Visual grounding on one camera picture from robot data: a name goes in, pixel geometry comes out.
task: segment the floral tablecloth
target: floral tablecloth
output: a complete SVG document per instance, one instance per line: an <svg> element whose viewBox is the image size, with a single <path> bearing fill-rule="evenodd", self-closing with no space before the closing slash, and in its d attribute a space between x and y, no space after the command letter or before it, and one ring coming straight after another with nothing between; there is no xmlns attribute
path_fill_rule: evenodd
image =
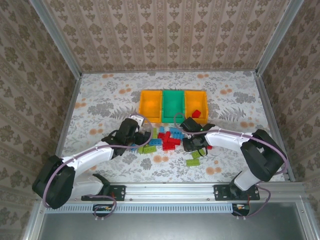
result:
<svg viewBox="0 0 320 240"><path fill-rule="evenodd" d="M239 132L269 132L251 71L83 74L63 155L92 147L118 129L123 119L139 111L141 90L162 89L206 91L208 123ZM172 125L153 123L166 130ZM199 159L200 166L187 167L188 159L191 153L184 152L182 145L174 151L157 146L157 152L150 154L126 150L88 172L100 173L110 182L229 182L247 166L242 154L222 147L209 150ZM284 181L284 177L274 176L272 181Z"/></svg>

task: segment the plastic bin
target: plastic bin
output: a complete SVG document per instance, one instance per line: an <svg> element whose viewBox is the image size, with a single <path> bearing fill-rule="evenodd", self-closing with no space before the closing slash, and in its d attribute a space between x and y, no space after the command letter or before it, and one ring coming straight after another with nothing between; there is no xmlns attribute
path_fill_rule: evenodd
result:
<svg viewBox="0 0 320 240"><path fill-rule="evenodd" d="M173 123L177 113L185 114L185 92L180 90L162 91L162 122ZM175 118L177 123L184 121L183 116Z"/></svg>
<svg viewBox="0 0 320 240"><path fill-rule="evenodd" d="M162 91L142 90L139 113L149 119L151 123L161 123Z"/></svg>
<svg viewBox="0 0 320 240"><path fill-rule="evenodd" d="M199 110L201 115L194 118L198 124L206 124L208 122L208 102L207 93L205 91L184 91L185 116L192 117L195 110Z"/></svg>

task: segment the wall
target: wall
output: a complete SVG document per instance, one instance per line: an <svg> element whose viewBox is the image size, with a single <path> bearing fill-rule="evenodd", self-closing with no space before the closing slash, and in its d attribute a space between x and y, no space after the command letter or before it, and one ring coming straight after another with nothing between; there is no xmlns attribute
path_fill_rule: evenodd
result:
<svg viewBox="0 0 320 240"><path fill-rule="evenodd" d="M304 1L263 73L295 177L320 220L320 1Z"/></svg>
<svg viewBox="0 0 320 240"><path fill-rule="evenodd" d="M31 184L56 150L74 85L30 3L0 1L0 240L23 234Z"/></svg>
<svg viewBox="0 0 320 240"><path fill-rule="evenodd" d="M45 0L82 72L254 69L289 0Z"/></svg>

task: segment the orange bin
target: orange bin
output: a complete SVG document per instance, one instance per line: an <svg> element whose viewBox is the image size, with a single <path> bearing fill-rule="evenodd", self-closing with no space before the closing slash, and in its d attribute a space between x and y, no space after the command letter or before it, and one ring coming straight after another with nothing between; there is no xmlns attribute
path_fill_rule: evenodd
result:
<svg viewBox="0 0 320 240"><path fill-rule="evenodd" d="M207 93L205 91L184 91L185 116L192 117L195 110L199 110L201 115L194 118L198 124L208 123L208 102Z"/></svg>
<svg viewBox="0 0 320 240"><path fill-rule="evenodd" d="M142 90L139 113L149 119L151 123L161 123L162 91Z"/></svg>

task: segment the green lego brick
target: green lego brick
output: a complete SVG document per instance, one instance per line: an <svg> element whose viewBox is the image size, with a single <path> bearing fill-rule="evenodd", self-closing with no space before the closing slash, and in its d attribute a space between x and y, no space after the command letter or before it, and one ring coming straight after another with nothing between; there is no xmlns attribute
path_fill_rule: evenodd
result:
<svg viewBox="0 0 320 240"><path fill-rule="evenodd" d="M152 138L153 139L157 139L158 138L158 132L157 132L157 128L156 127L153 128Z"/></svg>
<svg viewBox="0 0 320 240"><path fill-rule="evenodd" d="M157 151L156 146L147 146L143 148L143 153L144 154L150 154L150 153L154 153Z"/></svg>
<svg viewBox="0 0 320 240"><path fill-rule="evenodd" d="M140 153L140 154L144 153L144 147L143 146L138 148L138 153Z"/></svg>
<svg viewBox="0 0 320 240"><path fill-rule="evenodd" d="M199 152L204 156L206 153L203 149L200 149ZM199 157L202 157L200 154L199 154L198 151L194 151L193 153L191 153L193 159L197 159Z"/></svg>
<svg viewBox="0 0 320 240"><path fill-rule="evenodd" d="M186 166L187 167L194 167L194 166L199 166L200 165L200 161L199 159L188 159L188 160L185 160L186 162Z"/></svg>

